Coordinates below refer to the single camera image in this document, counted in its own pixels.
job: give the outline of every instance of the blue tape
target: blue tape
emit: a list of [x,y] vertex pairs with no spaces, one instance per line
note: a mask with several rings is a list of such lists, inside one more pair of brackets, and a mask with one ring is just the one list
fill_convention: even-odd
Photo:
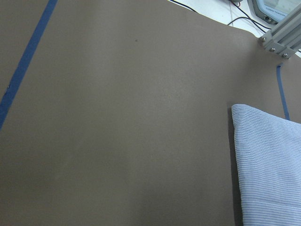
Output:
[[277,65],[276,72],[277,72],[277,81],[278,81],[278,86],[279,86],[279,91],[280,91],[280,96],[281,96],[281,101],[282,101],[282,106],[283,106],[283,111],[285,115],[285,119],[290,120],[290,115],[288,113],[287,105],[286,105],[286,100],[285,100],[285,95],[283,91],[283,86],[282,86],[282,81],[281,81],[281,71],[280,68],[283,63]]
[[34,30],[32,37],[30,38],[27,47],[21,57],[21,60],[18,64],[17,69],[13,77],[10,80],[9,86],[4,94],[1,103],[0,103],[0,130],[3,126],[5,118],[8,114],[8,110],[13,103],[13,100],[17,94],[17,91],[20,87],[20,84],[25,76],[27,68],[32,60],[33,54],[37,49],[37,46],[40,42],[40,39],[43,35],[43,32],[48,24],[48,21],[51,17],[53,10],[55,9],[55,5],[57,0],[49,0],[45,10],[39,20],[39,23]]

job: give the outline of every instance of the folded towel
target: folded towel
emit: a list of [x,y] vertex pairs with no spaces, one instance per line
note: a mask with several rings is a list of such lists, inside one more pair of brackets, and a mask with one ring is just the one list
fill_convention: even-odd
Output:
[[244,226],[301,226],[301,124],[232,106]]

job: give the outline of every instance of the folded cloth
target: folded cloth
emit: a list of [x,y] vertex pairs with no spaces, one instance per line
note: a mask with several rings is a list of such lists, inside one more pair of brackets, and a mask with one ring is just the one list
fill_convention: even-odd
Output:
[[244,226],[301,226],[301,124],[232,106]]

